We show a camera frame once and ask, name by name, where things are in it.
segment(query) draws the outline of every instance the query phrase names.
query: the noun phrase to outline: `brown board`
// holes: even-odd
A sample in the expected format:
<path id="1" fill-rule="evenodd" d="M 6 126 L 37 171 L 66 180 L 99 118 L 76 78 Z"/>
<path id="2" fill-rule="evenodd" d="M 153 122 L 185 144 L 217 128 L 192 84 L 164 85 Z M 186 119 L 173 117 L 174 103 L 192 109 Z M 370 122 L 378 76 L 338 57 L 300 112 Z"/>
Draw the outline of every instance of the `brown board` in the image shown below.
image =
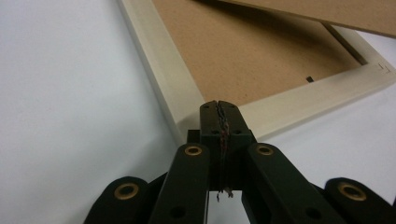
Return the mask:
<path id="1" fill-rule="evenodd" d="M 220 0 L 396 37 L 395 0 Z"/>
<path id="2" fill-rule="evenodd" d="M 316 21 L 218 1 L 153 3 L 206 101 L 244 105 L 360 66 Z"/>

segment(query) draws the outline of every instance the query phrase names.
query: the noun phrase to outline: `black linkage arm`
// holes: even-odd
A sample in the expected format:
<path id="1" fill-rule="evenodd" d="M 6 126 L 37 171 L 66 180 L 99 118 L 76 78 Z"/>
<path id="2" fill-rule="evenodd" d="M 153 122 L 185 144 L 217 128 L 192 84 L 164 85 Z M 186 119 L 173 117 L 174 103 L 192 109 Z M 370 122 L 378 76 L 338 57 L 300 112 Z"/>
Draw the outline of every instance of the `black linkage arm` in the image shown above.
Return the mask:
<path id="1" fill-rule="evenodd" d="M 167 174 L 115 180 L 84 223 L 206 223 L 210 190 L 242 190 L 250 223 L 396 223 L 395 204 L 357 181 L 310 184 L 278 148 L 256 142 L 237 106 L 209 102 L 200 115 Z"/>

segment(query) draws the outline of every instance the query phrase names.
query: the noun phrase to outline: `light wood frame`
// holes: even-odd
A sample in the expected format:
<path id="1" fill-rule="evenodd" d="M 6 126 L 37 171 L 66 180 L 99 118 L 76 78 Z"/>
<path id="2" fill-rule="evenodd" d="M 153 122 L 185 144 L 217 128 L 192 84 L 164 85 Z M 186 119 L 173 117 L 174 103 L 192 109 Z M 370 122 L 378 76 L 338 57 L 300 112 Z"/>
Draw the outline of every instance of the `light wood frame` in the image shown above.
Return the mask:
<path id="1" fill-rule="evenodd" d="M 152 2 L 120 0 L 120 7 L 163 113 L 183 144 L 188 129 L 199 129 L 199 106 L 205 100 Z M 239 106 L 259 140 L 396 81 L 395 69 L 356 31 L 328 29 L 363 65 Z"/>

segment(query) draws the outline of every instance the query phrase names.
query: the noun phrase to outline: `white table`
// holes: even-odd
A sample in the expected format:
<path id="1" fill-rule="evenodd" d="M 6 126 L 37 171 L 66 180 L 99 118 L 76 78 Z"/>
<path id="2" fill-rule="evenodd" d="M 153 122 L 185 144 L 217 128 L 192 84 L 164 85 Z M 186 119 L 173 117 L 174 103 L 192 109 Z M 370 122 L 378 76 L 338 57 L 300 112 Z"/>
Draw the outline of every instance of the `white table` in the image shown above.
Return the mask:
<path id="1" fill-rule="evenodd" d="M 396 40 L 362 34 L 396 66 Z M 396 195 L 396 85 L 267 139 L 305 177 Z M 1 223 L 82 223 L 113 180 L 150 181 L 176 151 L 113 1 L 0 4 Z M 240 194 L 208 223 L 248 223 Z"/>

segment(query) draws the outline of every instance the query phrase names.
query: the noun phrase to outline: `white surface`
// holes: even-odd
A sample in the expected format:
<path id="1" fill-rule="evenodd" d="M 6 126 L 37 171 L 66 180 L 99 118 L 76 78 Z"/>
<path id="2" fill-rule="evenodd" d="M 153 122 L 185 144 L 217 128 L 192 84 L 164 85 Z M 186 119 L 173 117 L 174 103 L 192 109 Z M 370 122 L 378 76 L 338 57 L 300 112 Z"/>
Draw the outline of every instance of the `white surface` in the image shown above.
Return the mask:
<path id="1" fill-rule="evenodd" d="M 364 37 L 396 66 L 396 40 Z M 396 85 L 266 142 L 308 180 L 396 196 Z M 0 3 L 1 223 L 82 223 L 114 179 L 147 181 L 176 150 L 113 1 Z M 247 223 L 239 195 L 208 223 Z"/>

